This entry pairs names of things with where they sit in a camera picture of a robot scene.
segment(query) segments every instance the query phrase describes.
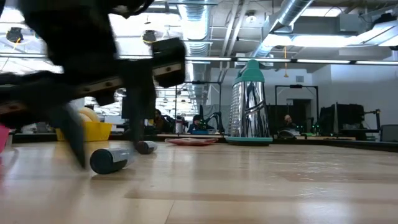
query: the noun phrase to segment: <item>red plate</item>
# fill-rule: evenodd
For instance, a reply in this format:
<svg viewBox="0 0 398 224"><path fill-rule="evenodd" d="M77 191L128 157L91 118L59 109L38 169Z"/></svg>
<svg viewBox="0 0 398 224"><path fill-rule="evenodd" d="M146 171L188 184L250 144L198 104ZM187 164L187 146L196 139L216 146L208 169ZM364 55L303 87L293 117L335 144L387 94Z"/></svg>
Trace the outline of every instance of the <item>red plate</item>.
<svg viewBox="0 0 398 224"><path fill-rule="evenodd" d="M166 139L165 142L176 144L178 146L208 146L217 142L218 139L193 139L193 138L180 138L180 139Z"/></svg>

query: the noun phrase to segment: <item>desk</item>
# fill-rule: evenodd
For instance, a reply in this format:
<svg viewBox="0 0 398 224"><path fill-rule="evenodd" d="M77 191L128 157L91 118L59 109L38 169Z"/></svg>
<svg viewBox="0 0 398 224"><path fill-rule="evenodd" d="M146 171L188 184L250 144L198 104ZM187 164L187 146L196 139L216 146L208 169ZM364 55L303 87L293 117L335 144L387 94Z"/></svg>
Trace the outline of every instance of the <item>desk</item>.
<svg viewBox="0 0 398 224"><path fill-rule="evenodd" d="M334 137L334 136L296 136L298 140L355 140L355 137Z"/></svg>
<svg viewBox="0 0 398 224"><path fill-rule="evenodd" d="M87 150L129 146L88 142ZM388 152L159 142L154 154L110 175L73 169L62 142L20 144L1 157L3 224L342 223L343 215L352 223L398 223L397 154ZM306 186L314 187L301 193Z"/></svg>
<svg viewBox="0 0 398 224"><path fill-rule="evenodd" d="M156 136L167 138L224 138L222 134L157 134Z"/></svg>

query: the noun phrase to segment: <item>black robot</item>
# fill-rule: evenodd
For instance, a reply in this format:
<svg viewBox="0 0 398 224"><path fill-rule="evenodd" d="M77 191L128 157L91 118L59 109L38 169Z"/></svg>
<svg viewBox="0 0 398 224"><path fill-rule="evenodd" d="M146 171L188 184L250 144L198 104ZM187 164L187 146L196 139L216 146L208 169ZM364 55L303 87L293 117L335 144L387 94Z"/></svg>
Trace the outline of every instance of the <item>black robot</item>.
<svg viewBox="0 0 398 224"><path fill-rule="evenodd" d="M162 87L185 80L185 47L179 39L152 44L153 57L118 58L108 14L125 18L144 12L154 0L18 0L25 23L47 44L49 59L63 74L39 71L24 76L0 75L0 123L9 128L47 121L60 128L79 165L86 167L83 126L68 104L85 96L100 106L114 103L126 88L130 102L130 140L138 142L142 112L153 110L153 79ZM5 1L0 0L2 12Z"/></svg>

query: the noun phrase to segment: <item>black frame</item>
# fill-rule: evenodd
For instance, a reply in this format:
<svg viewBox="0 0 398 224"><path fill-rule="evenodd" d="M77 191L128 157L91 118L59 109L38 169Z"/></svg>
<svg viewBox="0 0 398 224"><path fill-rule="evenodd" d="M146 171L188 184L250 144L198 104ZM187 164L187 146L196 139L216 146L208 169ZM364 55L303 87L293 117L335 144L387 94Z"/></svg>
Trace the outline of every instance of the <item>black frame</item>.
<svg viewBox="0 0 398 224"><path fill-rule="evenodd" d="M278 106L278 88L279 87L289 87L289 88L314 88L316 91L317 98L317 121L319 120L319 95L318 95L318 86L303 86L303 85L276 85L275 86L275 119L277 119L277 106Z"/></svg>
<svg viewBox="0 0 398 224"><path fill-rule="evenodd" d="M383 142L383 130L384 130L384 127L388 127L388 126L398 126L398 124L385 124L385 125L382 125L381 128L380 128L380 142Z"/></svg>
<svg viewBox="0 0 398 224"><path fill-rule="evenodd" d="M160 136L144 136L145 141L164 142L169 137ZM175 134L173 138L185 138ZM56 134L15 134L12 143L32 143L32 142L55 142ZM128 141L123 134L111 134L109 141ZM225 138L219 138L218 143L226 143ZM341 139L324 139L324 140L304 140L304 139L274 139L272 144L294 144L294 145L319 145L319 146L336 146L354 149L365 149L384 152L398 153L398 143L396 142L372 142L372 141L352 141Z"/></svg>
<svg viewBox="0 0 398 224"><path fill-rule="evenodd" d="M340 127L340 124L339 124L339 122L338 122L338 105L339 105L339 103L338 102L336 102L335 103L335 113L337 114L337 127L338 127L338 132L340 132L341 130L344 130L344 129L340 129L339 127ZM374 110L374 111L368 111L368 112L364 112L364 114L363 115L366 115L366 114L375 114L376 115L376 127L377 127L377 129L361 129L361 131L362 132L365 132L365 133L379 133L380 131L381 131L381 125L380 125L380 110L379 109L376 109L376 110Z"/></svg>
<svg viewBox="0 0 398 224"><path fill-rule="evenodd" d="M218 112L221 112L221 82L203 82L203 81L192 81L192 82L184 82L184 83L191 83L192 85L206 85L206 84L218 84L219 87L219 93L218 93L218 99L220 103L218 104ZM177 86L175 87L175 110L174 110L174 117L177 118L177 92L178 88Z"/></svg>

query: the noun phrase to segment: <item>ceiling duct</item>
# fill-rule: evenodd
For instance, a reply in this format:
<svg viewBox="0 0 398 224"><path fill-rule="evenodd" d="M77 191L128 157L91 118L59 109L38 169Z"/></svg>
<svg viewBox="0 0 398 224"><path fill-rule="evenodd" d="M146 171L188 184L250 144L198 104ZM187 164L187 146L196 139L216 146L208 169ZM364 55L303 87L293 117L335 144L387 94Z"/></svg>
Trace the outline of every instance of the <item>ceiling duct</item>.
<svg viewBox="0 0 398 224"><path fill-rule="evenodd" d="M371 28L359 34L355 38L355 44L378 45L390 47L392 50L398 45L398 17L394 12L381 14Z"/></svg>
<svg viewBox="0 0 398 224"><path fill-rule="evenodd" d="M284 0L277 13L267 16L263 27L264 40L251 56L266 57L273 48L267 43L268 34L274 31L291 33L294 22L312 2L313 0Z"/></svg>
<svg viewBox="0 0 398 224"><path fill-rule="evenodd" d="M209 31L209 18L210 18L210 7L199 5L199 4L186 4L178 5L183 24L183 35L188 40L206 40L208 38ZM203 42L187 42L187 54L191 56L207 56L209 51L209 45ZM188 73L192 73L189 81L208 81L209 77L206 77L208 73L205 63L193 63L192 68ZM198 99L205 99L207 94L203 91L203 85L192 85L187 86L188 90L191 90L193 95L191 97Z"/></svg>

